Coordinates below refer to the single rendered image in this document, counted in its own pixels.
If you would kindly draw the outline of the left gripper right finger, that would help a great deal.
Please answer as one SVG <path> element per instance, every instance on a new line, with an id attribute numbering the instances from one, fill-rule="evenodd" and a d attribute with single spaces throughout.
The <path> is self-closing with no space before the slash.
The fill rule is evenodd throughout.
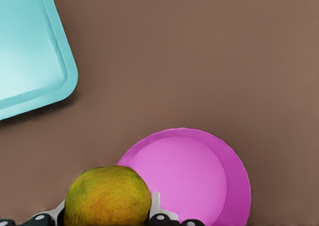
<path id="1" fill-rule="evenodd" d="M 161 208 L 158 192 L 152 193 L 152 205 L 147 226 L 180 226 L 176 213 Z"/>

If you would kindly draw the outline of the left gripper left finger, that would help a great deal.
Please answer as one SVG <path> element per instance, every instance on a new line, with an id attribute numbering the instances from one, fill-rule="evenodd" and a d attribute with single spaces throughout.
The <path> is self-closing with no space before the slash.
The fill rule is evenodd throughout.
<path id="1" fill-rule="evenodd" d="M 52 210 L 36 213 L 24 226 L 64 226 L 64 203 L 65 200 Z"/>

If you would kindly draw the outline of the green-orange orange fruit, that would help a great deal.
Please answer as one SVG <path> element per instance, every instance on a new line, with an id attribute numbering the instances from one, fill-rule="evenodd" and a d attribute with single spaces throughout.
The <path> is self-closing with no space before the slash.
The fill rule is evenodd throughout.
<path id="1" fill-rule="evenodd" d="M 151 193 L 141 176 L 125 166 L 96 167 L 70 185 L 65 226 L 142 226 L 149 219 Z"/>

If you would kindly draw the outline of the pink round plate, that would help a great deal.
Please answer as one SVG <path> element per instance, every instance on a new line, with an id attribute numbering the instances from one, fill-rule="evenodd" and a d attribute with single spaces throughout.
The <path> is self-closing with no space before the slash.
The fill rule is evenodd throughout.
<path id="1" fill-rule="evenodd" d="M 134 169 L 160 206 L 180 222 L 205 226 L 246 226 L 251 206 L 247 171 L 231 147 L 197 129 L 153 133 L 133 145 L 119 165 Z"/>

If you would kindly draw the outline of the light blue tray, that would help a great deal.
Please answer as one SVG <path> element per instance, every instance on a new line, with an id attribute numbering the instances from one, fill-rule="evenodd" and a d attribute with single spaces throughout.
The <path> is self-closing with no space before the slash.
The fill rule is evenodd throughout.
<path id="1" fill-rule="evenodd" d="M 54 0 L 0 0 L 0 120 L 61 101 L 77 82 Z"/>

